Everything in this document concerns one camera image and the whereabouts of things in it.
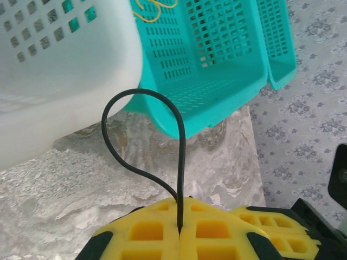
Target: gray floral pattern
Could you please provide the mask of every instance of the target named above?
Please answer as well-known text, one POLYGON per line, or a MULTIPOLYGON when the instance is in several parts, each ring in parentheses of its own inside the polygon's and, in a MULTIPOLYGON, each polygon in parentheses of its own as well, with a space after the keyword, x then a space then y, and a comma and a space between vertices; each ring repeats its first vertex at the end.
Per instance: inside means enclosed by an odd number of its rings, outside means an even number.
POLYGON ((346 211, 327 184, 335 149, 347 142, 347 1, 287 4, 298 73, 250 102, 267 205, 287 208, 303 198, 337 226, 346 211))

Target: marble surface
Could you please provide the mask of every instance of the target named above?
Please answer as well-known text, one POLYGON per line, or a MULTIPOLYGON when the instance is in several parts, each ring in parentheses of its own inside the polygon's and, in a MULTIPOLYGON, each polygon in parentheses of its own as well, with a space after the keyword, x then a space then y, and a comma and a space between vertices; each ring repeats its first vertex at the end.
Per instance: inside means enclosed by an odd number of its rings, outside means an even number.
MULTIPOLYGON (((139 114, 109 119, 125 160, 176 185, 178 141, 139 114)), ((100 125, 58 140, 39 158, 0 173, 0 258, 74 259, 92 233, 133 208, 169 196, 123 169, 100 125)), ((225 210, 264 206, 247 106, 187 142, 185 195, 225 210)))

